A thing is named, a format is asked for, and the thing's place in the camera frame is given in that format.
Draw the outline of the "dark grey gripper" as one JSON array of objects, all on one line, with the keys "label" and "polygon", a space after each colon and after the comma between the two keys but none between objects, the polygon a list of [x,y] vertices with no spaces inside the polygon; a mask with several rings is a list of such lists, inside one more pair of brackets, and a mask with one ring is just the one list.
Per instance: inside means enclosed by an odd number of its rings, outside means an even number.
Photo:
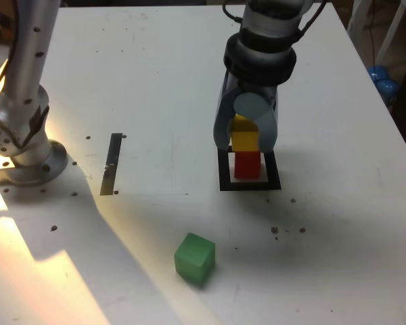
[{"label": "dark grey gripper", "polygon": [[259,150],[271,152],[277,141],[276,112],[276,86],[263,87],[238,81],[230,72],[226,72],[213,127],[215,145],[221,150],[228,148],[231,121],[238,114],[257,126]]}]

